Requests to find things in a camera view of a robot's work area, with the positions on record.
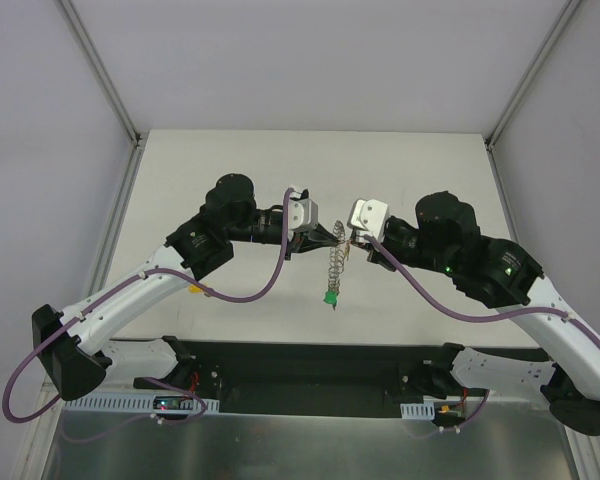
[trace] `reflective metal surface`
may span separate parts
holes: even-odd
[[[129,417],[65,412],[61,421],[68,435],[84,438]],[[56,435],[43,478],[577,478],[562,427],[522,404],[489,402],[459,435],[410,437],[431,430],[429,422],[392,419],[210,415],[157,426],[147,418],[86,445]]]

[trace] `gray wall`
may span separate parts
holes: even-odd
[[[30,316],[84,294],[130,147],[49,0],[0,0],[0,399],[31,346]],[[12,402],[29,413],[42,369]],[[27,426],[0,411],[0,479]]]
[[[600,332],[600,0],[582,7],[495,158],[521,243]]]

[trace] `robotic arm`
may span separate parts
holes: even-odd
[[[444,396],[450,376],[467,388],[547,405],[563,424],[600,435],[600,336],[562,299],[542,267],[520,245],[481,235],[473,208],[448,192],[420,200],[416,218],[418,228],[390,216],[385,203],[358,200],[348,222],[352,244],[368,251],[369,262],[399,270],[416,288],[402,264],[448,276],[469,298],[503,314],[470,317],[429,299],[432,305],[474,323],[511,317],[553,361],[524,362],[448,344],[445,361],[411,375],[412,386]]]
[[[260,294],[233,298],[197,282],[233,258],[232,240],[281,246],[274,278]],[[63,326],[68,329],[38,358],[64,400],[80,398],[105,381],[137,377],[160,378],[188,389],[192,358],[175,337],[147,342],[110,338],[140,313],[189,284],[228,301],[256,300],[273,286],[284,259],[338,242],[318,223],[318,207],[307,190],[289,189],[285,205],[258,210],[251,180],[226,175],[207,193],[200,212],[127,275],[62,312],[49,305],[39,308],[32,316],[34,347]]]

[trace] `white table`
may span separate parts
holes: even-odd
[[[449,190],[474,206],[482,232],[508,238],[496,184],[479,135],[288,131],[151,132],[113,257],[109,279],[144,261],[165,237],[198,212],[226,173],[244,173],[259,208],[281,203],[289,184],[309,188],[320,221],[331,230],[346,222],[357,198],[390,204],[392,214],[416,224],[423,196]],[[224,293],[247,295],[269,279],[275,246],[235,243],[235,258],[204,279]],[[334,313],[322,302],[328,249],[294,255],[262,300],[233,305],[187,290],[163,300],[118,336],[259,342],[533,347],[508,320],[471,325],[431,308],[397,273],[366,263],[352,250]],[[416,271],[442,303],[485,314],[446,277]]]

